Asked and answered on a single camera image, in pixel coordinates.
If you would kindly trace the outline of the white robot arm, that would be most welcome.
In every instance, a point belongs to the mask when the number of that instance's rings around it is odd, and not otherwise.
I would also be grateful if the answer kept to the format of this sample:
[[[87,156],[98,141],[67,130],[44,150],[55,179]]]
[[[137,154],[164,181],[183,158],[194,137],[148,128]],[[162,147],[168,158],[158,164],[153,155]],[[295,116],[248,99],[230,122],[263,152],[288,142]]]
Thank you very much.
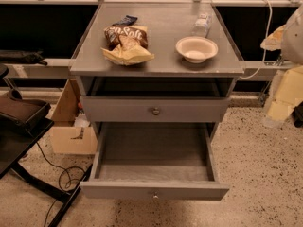
[[[294,108],[303,102],[303,5],[290,16],[286,24],[267,36],[260,45],[269,51],[279,50],[289,66],[274,76],[270,98],[265,103],[267,126],[283,124]]]

